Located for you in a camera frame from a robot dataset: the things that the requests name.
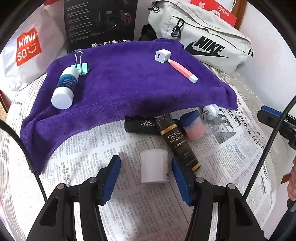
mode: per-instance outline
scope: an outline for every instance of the red logo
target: red logo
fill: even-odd
[[[15,57],[17,66],[22,65],[41,52],[38,32],[35,28],[32,28],[27,33],[22,33],[17,38],[17,55]]]
[[[127,15],[125,15],[123,21],[124,21],[125,23],[129,23],[131,20],[132,20],[131,15],[127,14]]]
[[[55,3],[55,2],[57,2],[57,1],[59,1],[59,0],[47,0],[47,1],[45,1],[44,5],[45,5],[45,6],[46,6],[46,5],[50,5],[50,4]]]

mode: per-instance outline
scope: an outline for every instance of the bottle cap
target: bottle cap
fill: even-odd
[[[176,124],[170,114],[165,114],[161,117],[158,117],[155,122],[160,131],[170,127],[173,124]]]
[[[180,123],[182,127],[188,127],[190,126],[198,117],[200,114],[198,113],[198,110],[188,112],[180,117]]]
[[[189,77],[189,80],[192,82],[192,83],[196,83],[198,81],[198,78],[195,76],[195,75],[191,75]]]
[[[72,105],[74,93],[67,87],[61,86],[54,90],[52,105],[57,109],[64,110]]]

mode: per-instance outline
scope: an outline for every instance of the white cup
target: white cup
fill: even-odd
[[[169,182],[168,152],[166,150],[145,150],[141,152],[140,157],[142,183]]]

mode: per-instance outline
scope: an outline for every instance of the binder clip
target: binder clip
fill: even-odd
[[[80,61],[79,64],[77,64],[77,54],[78,54],[78,53],[81,53],[80,58],[79,58],[79,61]],[[79,72],[79,76],[81,76],[81,75],[82,75],[82,76],[87,75],[87,73],[88,73],[88,71],[89,71],[89,69],[90,69],[88,63],[81,63],[81,56],[82,56],[82,54],[83,54],[82,51],[78,51],[78,52],[76,52],[76,54],[75,54],[75,57],[76,57],[75,64],[71,65],[71,67],[73,67],[73,68],[75,68],[75,69],[78,70],[78,72]]]

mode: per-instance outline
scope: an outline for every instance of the miniso bag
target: miniso bag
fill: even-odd
[[[158,38],[178,40],[203,63],[227,74],[253,55],[251,40],[210,11],[176,0],[156,0],[148,21]]]
[[[65,43],[56,22],[41,5],[16,30],[0,58],[9,87],[18,91],[45,73]]]

